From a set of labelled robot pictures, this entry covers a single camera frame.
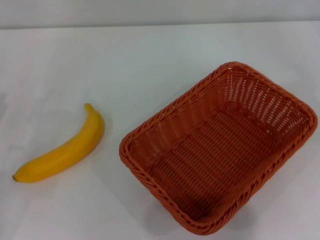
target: basket rim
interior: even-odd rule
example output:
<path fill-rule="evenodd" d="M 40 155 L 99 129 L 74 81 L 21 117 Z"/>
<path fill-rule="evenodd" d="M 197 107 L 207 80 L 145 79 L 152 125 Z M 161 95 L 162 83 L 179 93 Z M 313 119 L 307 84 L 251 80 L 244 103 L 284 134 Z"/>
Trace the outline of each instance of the basket rim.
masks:
<path fill-rule="evenodd" d="M 301 133 L 285 148 L 272 155 L 273 161 L 270 161 L 263 169 L 259 169 L 260 173 L 247 184 L 247 187 L 240 189 L 240 193 L 233 195 L 232 199 L 226 203 L 221 211 L 214 216 L 209 217 L 205 221 L 196 221 L 184 213 L 175 201 L 166 193 L 166 191 L 130 156 L 129 149 L 131 143 L 135 141 L 141 134 L 150 129 L 154 124 L 164 119 L 173 111 L 181 107 L 186 101 L 189 101 L 197 92 L 202 91 L 208 84 L 212 82 L 218 83 L 219 77 L 225 74 L 229 69 L 238 67 L 247 73 L 255 76 L 255 78 L 263 82 L 271 91 L 298 106 L 299 111 L 308 119 L 308 125 Z M 186 93 L 178 97 L 172 103 L 167 105 L 154 116 L 143 122 L 140 126 L 128 133 L 121 141 L 119 146 L 119 155 L 122 162 L 131 170 L 138 180 L 149 189 L 149 191 L 162 203 L 162 205 L 172 214 L 178 223 L 190 232 L 199 235 L 208 235 L 220 229 L 249 199 L 258 191 L 262 185 L 270 179 L 273 174 L 307 141 L 313 134 L 318 125 L 318 118 L 315 112 L 306 103 L 298 99 L 296 96 L 286 91 L 281 86 L 275 84 L 269 78 L 241 62 L 227 62 L 219 66 L 207 77 L 198 82 Z"/>

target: table surface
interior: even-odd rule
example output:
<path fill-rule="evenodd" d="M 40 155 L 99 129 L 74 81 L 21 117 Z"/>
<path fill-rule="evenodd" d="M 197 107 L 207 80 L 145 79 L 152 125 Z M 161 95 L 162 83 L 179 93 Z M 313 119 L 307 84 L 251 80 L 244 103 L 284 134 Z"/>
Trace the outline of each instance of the table surface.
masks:
<path fill-rule="evenodd" d="M 195 240 L 121 162 L 130 130 L 229 61 L 251 65 L 320 113 L 320 22 L 0 30 L 0 239 Z M 107 134 L 38 183 L 25 162 L 82 126 Z M 318 240 L 320 132 L 221 230 L 201 239 Z"/>

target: wicker basket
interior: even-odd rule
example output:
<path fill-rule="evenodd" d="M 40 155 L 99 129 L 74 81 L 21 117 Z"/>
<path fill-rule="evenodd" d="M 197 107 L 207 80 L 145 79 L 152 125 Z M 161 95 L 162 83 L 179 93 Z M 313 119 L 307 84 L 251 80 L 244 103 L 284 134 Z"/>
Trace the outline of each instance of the wicker basket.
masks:
<path fill-rule="evenodd" d="M 176 221 L 208 235 L 317 124 L 307 104 L 248 65 L 229 62 L 130 132 L 119 154 Z"/>

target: yellow banana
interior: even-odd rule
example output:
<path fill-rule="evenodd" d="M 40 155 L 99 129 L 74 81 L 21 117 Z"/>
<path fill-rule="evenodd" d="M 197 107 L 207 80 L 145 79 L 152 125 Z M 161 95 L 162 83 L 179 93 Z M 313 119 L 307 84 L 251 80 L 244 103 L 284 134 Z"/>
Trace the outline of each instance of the yellow banana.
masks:
<path fill-rule="evenodd" d="M 16 182 L 33 183 L 48 178 L 76 164 L 95 149 L 104 134 L 104 119 L 91 104 L 86 103 L 84 107 L 88 114 L 79 133 L 21 166 L 13 175 Z"/>

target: white wall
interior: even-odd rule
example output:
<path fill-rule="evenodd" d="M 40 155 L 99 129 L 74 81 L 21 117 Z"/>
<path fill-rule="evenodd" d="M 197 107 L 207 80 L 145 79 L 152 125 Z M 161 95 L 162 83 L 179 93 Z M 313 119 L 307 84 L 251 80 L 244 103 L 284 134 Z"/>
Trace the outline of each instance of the white wall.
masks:
<path fill-rule="evenodd" d="M 320 0 L 1 0 L 0 28 L 320 20 Z"/>

